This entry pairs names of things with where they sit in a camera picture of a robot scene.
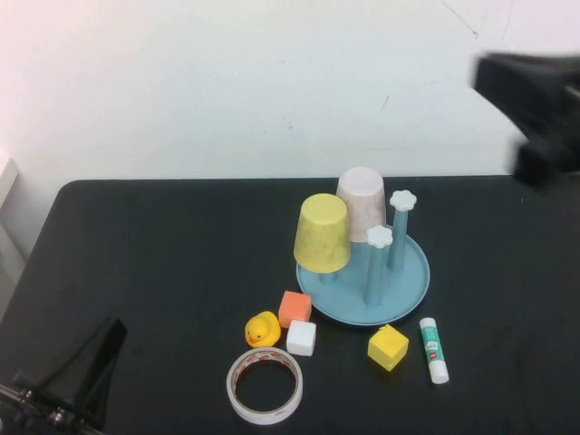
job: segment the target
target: white flower knob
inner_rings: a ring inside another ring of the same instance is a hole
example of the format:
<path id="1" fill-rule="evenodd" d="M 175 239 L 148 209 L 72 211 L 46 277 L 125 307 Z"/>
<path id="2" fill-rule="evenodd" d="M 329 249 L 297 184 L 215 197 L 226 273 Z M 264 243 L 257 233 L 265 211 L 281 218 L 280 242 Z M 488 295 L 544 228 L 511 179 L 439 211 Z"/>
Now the white flower knob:
<path id="1" fill-rule="evenodd" d="M 408 190 L 396 190 L 393 192 L 389 202 L 399 211 L 409 211 L 415 207 L 417 197 Z"/>
<path id="2" fill-rule="evenodd" d="M 390 228 L 377 225 L 366 230 L 366 243 L 379 249 L 392 243 L 392 231 Z"/>

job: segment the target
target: orange foam cube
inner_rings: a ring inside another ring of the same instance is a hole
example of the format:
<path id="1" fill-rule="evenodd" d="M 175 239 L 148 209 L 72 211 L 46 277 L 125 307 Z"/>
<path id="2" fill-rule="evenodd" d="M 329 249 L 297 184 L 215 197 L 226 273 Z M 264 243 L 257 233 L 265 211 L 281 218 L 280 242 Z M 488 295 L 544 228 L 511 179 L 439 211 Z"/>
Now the orange foam cube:
<path id="1" fill-rule="evenodd" d="M 278 310 L 280 326 L 289 328 L 293 320 L 308 322 L 312 312 L 312 298 L 309 295 L 296 292 L 284 292 L 282 303 Z"/>

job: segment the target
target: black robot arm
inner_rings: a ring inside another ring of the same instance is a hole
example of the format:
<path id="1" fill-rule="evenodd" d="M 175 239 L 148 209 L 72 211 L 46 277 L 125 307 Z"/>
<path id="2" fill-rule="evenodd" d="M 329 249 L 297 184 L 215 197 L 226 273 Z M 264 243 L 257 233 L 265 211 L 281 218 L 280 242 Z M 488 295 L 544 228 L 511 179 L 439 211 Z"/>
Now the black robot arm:
<path id="1" fill-rule="evenodd" d="M 517 146 L 516 179 L 538 188 L 580 169 L 580 56 L 490 53 L 478 59 L 473 87 L 527 138 Z"/>

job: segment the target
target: rubber duck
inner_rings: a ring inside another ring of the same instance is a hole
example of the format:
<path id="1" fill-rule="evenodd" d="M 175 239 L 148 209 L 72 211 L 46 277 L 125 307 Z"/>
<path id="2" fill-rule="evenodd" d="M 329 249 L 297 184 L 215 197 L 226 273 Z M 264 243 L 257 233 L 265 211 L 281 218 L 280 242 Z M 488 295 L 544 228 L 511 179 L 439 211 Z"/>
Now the rubber duck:
<path id="1" fill-rule="evenodd" d="M 246 324 L 246 341 L 252 347 L 273 346 L 281 334 L 278 318 L 269 311 L 252 317 Z"/>

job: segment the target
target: black tabletop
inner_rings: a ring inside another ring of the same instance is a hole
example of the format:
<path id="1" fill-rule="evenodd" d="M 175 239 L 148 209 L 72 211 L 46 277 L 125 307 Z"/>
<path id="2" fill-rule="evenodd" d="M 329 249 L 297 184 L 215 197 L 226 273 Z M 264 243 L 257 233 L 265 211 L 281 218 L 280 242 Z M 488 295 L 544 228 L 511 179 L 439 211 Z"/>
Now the black tabletop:
<path id="1" fill-rule="evenodd" d="M 417 195 L 409 234 L 431 270 L 424 302 L 394 324 L 411 342 L 392 372 L 366 354 L 375 328 L 314 310 L 295 414 L 258 428 L 227 398 L 246 321 L 297 289 L 300 205 L 336 179 L 80 181 L 55 200 L 0 324 L 0 382 L 109 314 L 129 334 L 108 435 L 578 433 L 580 180 L 544 194 L 506 177 L 385 186 Z M 438 322 L 445 385 L 430 384 L 425 316 Z"/>

